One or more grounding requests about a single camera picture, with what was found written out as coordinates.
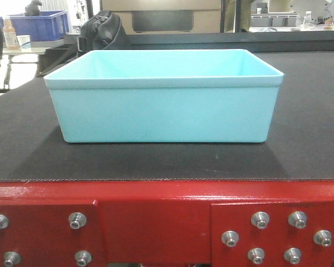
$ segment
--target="white table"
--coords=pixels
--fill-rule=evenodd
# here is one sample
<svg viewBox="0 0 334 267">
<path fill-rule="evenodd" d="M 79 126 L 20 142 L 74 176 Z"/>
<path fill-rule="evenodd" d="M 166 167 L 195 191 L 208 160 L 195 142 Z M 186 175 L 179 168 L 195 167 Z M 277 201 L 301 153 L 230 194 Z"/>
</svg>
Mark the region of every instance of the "white table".
<svg viewBox="0 0 334 267">
<path fill-rule="evenodd" d="M 2 91 L 7 91 L 10 89 L 10 75 L 11 75 L 11 65 L 12 64 L 36 64 L 37 69 L 36 69 L 36 74 L 40 73 L 40 59 L 41 56 L 46 53 L 46 49 L 49 47 L 32 47 L 32 48 L 21 48 L 17 50 L 9 50 L 7 48 L 3 49 L 2 55 L 7 55 L 8 56 L 8 64 L 6 68 L 6 75 L 4 79 L 4 88 Z M 20 56 L 20 55 L 27 55 L 27 54 L 34 54 L 38 55 L 37 61 L 34 62 L 26 62 L 26 61 L 12 61 L 14 56 Z"/>
</svg>

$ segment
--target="table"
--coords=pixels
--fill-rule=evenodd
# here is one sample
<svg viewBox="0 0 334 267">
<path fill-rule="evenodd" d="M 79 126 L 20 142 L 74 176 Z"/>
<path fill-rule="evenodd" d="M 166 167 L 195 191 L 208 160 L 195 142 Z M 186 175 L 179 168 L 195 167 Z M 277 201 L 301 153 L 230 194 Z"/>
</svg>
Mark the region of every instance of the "table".
<svg viewBox="0 0 334 267">
<path fill-rule="evenodd" d="M 74 266 L 84 250 L 89 266 L 249 266 L 262 248 L 275 266 L 293 246 L 304 266 L 334 264 L 334 52 L 258 55 L 286 74 L 263 144 L 67 144 L 41 78 L 1 96 L 0 214 L 11 224 L 0 264 L 15 250 L 29 266 Z M 264 230 L 250 222 L 257 211 L 270 215 Z M 288 224 L 295 211 L 305 229 Z M 74 212 L 86 226 L 70 228 Z M 324 229 L 330 248 L 313 242 Z"/>
<path fill-rule="evenodd" d="M 49 47 L 32 47 L 32 48 L 21 48 L 19 50 L 9 50 L 7 48 L 3 49 L 3 55 L 8 55 L 8 64 L 6 69 L 6 75 L 4 79 L 4 86 L 3 89 L 0 90 L 0 92 L 7 92 L 10 89 L 10 75 L 11 75 L 11 65 L 12 64 L 36 64 L 36 74 L 40 73 L 40 60 L 41 57 L 46 53 L 46 49 Z M 20 55 L 29 55 L 34 54 L 38 55 L 38 59 L 36 62 L 25 62 L 25 61 L 18 61 L 14 62 L 12 61 L 14 56 L 20 56 Z"/>
</svg>

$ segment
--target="plastic bin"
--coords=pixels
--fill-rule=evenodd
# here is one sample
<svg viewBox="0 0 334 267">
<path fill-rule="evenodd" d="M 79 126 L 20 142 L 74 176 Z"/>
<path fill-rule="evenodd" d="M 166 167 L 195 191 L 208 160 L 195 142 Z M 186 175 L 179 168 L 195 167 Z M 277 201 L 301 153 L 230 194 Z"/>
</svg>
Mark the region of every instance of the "plastic bin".
<svg viewBox="0 0 334 267">
<path fill-rule="evenodd" d="M 31 42 L 55 41 L 69 32 L 67 11 L 41 11 L 40 16 L 10 15 L 16 35 L 30 35 Z M 4 26 L 0 17 L 0 26 Z"/>
<path fill-rule="evenodd" d="M 264 142 L 282 80 L 246 50 L 91 51 L 45 77 L 67 142 Z"/>
</svg>

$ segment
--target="metal rod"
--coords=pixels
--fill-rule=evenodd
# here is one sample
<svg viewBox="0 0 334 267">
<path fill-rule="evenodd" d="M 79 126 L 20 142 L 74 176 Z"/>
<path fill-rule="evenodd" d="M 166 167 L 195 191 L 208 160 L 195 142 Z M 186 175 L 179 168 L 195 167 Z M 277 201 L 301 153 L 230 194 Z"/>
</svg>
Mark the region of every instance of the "metal rod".
<svg viewBox="0 0 334 267">
<path fill-rule="evenodd" d="M 241 0 L 236 0 L 234 31 L 240 32 L 240 27 L 241 27 Z"/>
</svg>

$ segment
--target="red metal plate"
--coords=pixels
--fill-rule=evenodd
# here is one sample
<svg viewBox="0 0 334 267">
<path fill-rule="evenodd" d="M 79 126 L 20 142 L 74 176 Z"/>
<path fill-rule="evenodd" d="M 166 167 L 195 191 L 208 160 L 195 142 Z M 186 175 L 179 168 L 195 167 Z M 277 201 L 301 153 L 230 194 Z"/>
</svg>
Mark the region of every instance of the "red metal plate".
<svg viewBox="0 0 334 267">
<path fill-rule="evenodd" d="M 251 223 L 255 212 L 264 211 L 270 216 L 268 227 L 257 229 Z M 288 224 L 289 214 L 303 211 L 308 216 L 307 226 L 296 229 Z M 239 242 L 229 248 L 221 241 L 225 231 L 239 234 Z M 319 230 L 329 230 L 333 240 L 330 247 L 324 248 L 313 242 Z M 283 258 L 289 248 L 299 248 L 301 262 L 297 266 L 324 267 L 334 262 L 334 201 L 309 203 L 271 204 L 216 204 L 212 205 L 212 263 L 213 267 L 255 266 L 247 258 L 252 248 L 265 251 L 260 266 L 292 266 Z"/>
<path fill-rule="evenodd" d="M 9 226 L 0 230 L 0 266 L 4 253 L 20 254 L 18 266 L 77 266 L 75 253 L 89 251 L 94 260 L 90 267 L 106 267 L 107 255 L 102 241 L 97 208 L 93 201 L 75 201 L 78 205 L 64 205 L 64 201 L 1 201 L 0 214 L 9 218 Z M 87 224 L 77 230 L 70 228 L 69 214 L 84 213 Z"/>
</svg>

